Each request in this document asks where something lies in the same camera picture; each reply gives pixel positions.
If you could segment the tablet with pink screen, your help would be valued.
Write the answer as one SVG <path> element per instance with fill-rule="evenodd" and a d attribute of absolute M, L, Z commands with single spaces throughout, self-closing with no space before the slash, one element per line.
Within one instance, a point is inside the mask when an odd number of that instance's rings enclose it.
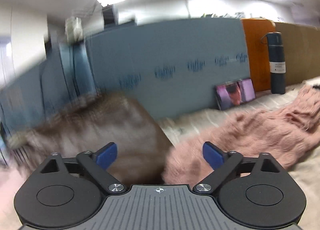
<path fill-rule="evenodd" d="M 252 79 L 225 82 L 215 86 L 214 93 L 219 110 L 225 111 L 256 99 Z"/>

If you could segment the brown cardboard panel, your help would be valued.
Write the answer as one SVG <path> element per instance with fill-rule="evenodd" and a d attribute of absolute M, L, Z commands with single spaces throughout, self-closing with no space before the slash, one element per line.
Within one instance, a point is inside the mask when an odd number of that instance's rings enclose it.
<path fill-rule="evenodd" d="M 319 28 L 280 22 L 275 25 L 283 41 L 287 86 L 319 77 Z"/>

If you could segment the dark blue thermos bottle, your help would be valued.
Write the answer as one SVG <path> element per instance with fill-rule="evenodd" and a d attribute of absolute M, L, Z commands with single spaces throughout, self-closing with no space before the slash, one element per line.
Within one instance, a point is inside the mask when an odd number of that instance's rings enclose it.
<path fill-rule="evenodd" d="M 283 40 L 280 32 L 269 32 L 261 38 L 264 41 L 266 38 L 268 46 L 268 56 L 270 64 L 271 77 L 271 93 L 285 94 L 286 92 L 286 64 Z"/>

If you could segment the pink knitted sweater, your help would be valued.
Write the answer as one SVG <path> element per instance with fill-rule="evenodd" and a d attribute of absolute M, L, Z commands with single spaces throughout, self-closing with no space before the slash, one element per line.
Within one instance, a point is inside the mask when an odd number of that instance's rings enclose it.
<path fill-rule="evenodd" d="M 180 141 L 167 156 L 166 184 L 193 187 L 213 171 L 203 158 L 204 142 L 245 157 L 268 152 L 288 169 L 319 144 L 319 89 L 305 85 L 295 100 L 282 108 L 238 112 L 220 127 Z"/>

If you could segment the blue foam partition board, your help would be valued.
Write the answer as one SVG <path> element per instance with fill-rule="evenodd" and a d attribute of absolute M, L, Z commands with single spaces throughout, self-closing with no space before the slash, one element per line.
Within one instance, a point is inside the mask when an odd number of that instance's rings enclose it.
<path fill-rule="evenodd" d="M 239 19 L 192 18 L 120 25 L 56 45 L 1 91 L 8 133 L 39 125 L 75 98 L 102 90 L 137 99 L 154 119 L 216 105 L 214 87 L 249 77 Z"/>

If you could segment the orange board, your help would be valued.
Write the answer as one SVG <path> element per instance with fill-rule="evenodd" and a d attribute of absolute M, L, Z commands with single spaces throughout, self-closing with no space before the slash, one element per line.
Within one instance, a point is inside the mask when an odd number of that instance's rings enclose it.
<path fill-rule="evenodd" d="M 267 35 L 275 32 L 274 22 L 263 18 L 241 19 L 244 28 L 250 77 L 256 92 L 271 89 Z"/>

